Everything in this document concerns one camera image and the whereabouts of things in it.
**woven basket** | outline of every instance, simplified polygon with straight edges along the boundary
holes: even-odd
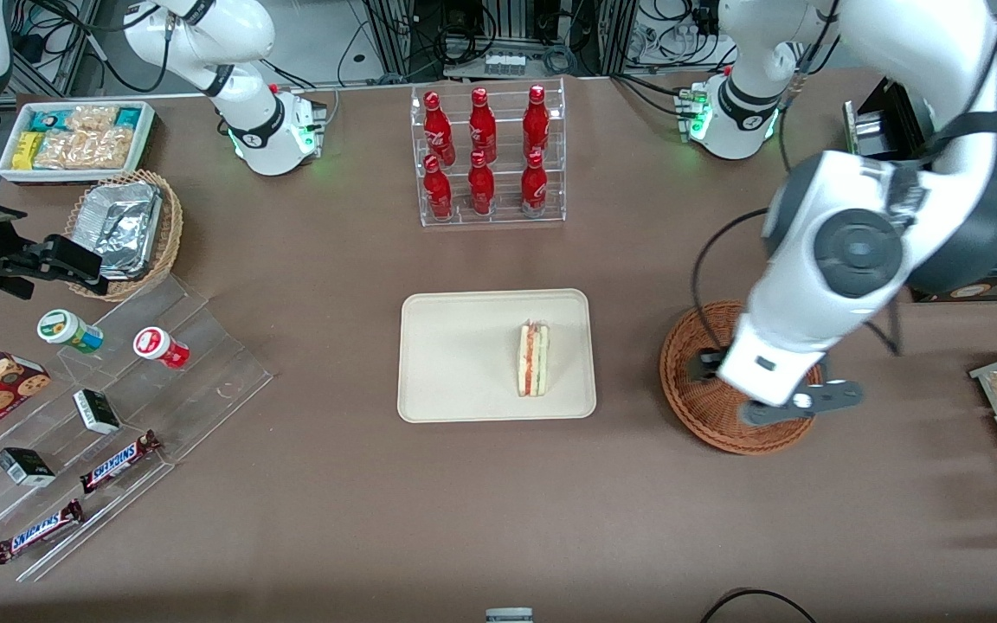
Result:
[[[110,180],[103,180],[96,184],[98,186],[110,186],[114,184],[127,184],[129,182],[149,182],[159,188],[164,193],[164,202],[159,213],[159,224],[156,225],[156,241],[153,243],[153,251],[149,259],[149,272],[145,273],[141,279],[132,281],[110,281],[110,288],[106,295],[100,296],[89,292],[87,289],[76,284],[68,284],[72,292],[80,296],[87,296],[90,299],[102,299],[111,303],[121,303],[128,299],[130,295],[145,288],[156,287],[171,272],[171,265],[175,264],[175,256],[179,253],[179,235],[183,233],[183,208],[179,205],[179,197],[171,190],[169,183],[162,177],[151,173],[150,170],[135,170],[133,173],[123,173]],[[84,194],[78,202],[75,202],[75,209],[68,217],[68,225],[64,228],[64,235],[68,238],[75,229],[75,220],[79,217],[80,206],[83,205]]]
[[[717,339],[730,344],[741,303],[719,300],[703,306]],[[709,445],[736,454],[767,454],[786,449],[814,425],[814,418],[795,419],[752,427],[737,418],[737,408],[748,400],[740,391],[715,378],[708,382],[689,382],[687,362],[700,348],[713,348],[705,334],[698,314],[691,309],[672,327],[664,350],[660,352],[660,383],[672,411],[684,425]],[[814,368],[807,375],[810,382],[820,382],[820,371]]]

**beige tray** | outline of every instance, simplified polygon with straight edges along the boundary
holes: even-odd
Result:
[[[549,324],[549,387],[518,397],[518,336]],[[587,297],[577,289],[416,294],[402,304],[399,415],[407,422],[585,418],[595,410]]]

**tray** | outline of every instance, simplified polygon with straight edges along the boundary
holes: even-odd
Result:
[[[518,397],[518,335],[549,324],[549,390]],[[577,289],[416,294],[402,304],[399,415],[407,422],[585,418],[595,410],[587,297]]]
[[[75,106],[118,106],[123,109],[141,109],[141,117],[133,129],[133,142],[130,143],[130,155],[125,159],[121,169],[79,169],[79,170],[18,170],[12,169],[10,161],[17,149],[17,139],[28,129],[33,115],[48,111],[66,110]],[[17,111],[15,125],[10,131],[10,138],[3,148],[0,157],[0,175],[3,180],[15,184],[76,184],[106,180],[118,174],[131,174],[138,168],[145,146],[149,142],[149,131],[155,112],[153,107],[139,100],[68,100],[55,102],[38,102],[25,104]]]

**table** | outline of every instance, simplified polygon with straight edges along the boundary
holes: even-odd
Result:
[[[839,145],[839,104],[876,81],[811,79],[788,115],[792,162]],[[278,378],[47,579],[0,575],[0,620],[459,622],[531,606],[542,623],[667,623],[736,587],[824,622],[997,620],[997,430],[966,375],[997,359],[997,304],[903,306],[901,359],[855,332],[833,369],[865,402],[785,453],[703,445],[669,410],[657,355],[692,304],[700,244],[778,188],[778,149],[719,161],[613,82],[566,86],[569,221],[503,232],[420,228],[407,87],[345,93],[325,157],[278,178],[234,157],[206,99],[153,100],[147,162],[185,210],[175,272]],[[39,238],[79,193],[4,183],[0,202]],[[747,294],[759,227],[713,249],[705,300]],[[399,419],[405,297],[553,287],[589,296],[592,417]],[[0,296],[0,350],[51,357],[32,327],[62,305],[106,308],[60,284]],[[723,620],[796,620],[741,602]]]

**coca-cola bottle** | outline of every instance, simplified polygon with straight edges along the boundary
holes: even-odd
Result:
[[[472,209],[476,214],[488,216],[494,212],[495,176],[487,166],[483,150],[472,152],[472,169],[467,173],[467,184],[472,188]]]
[[[538,218],[545,212],[545,186],[549,185],[549,175],[542,169],[545,157],[541,150],[533,150],[526,158],[529,166],[522,173],[522,212],[530,218]]]
[[[482,150],[487,162],[499,157],[498,129],[495,127],[495,113],[487,105],[486,88],[472,90],[472,117],[467,120],[472,133],[472,150]]]
[[[525,157],[533,150],[545,153],[549,149],[549,109],[545,107],[545,87],[534,84],[530,87],[530,105],[522,117],[522,132],[525,135]]]
[[[426,177],[422,185],[426,186],[426,200],[430,204],[430,212],[438,221],[452,218],[452,186],[448,177],[441,170],[441,163],[433,154],[426,154],[422,164],[426,165]]]
[[[426,102],[426,142],[430,153],[440,159],[442,166],[452,166],[456,162],[456,149],[452,146],[452,124],[448,115],[441,110],[441,98],[430,91],[424,95]]]

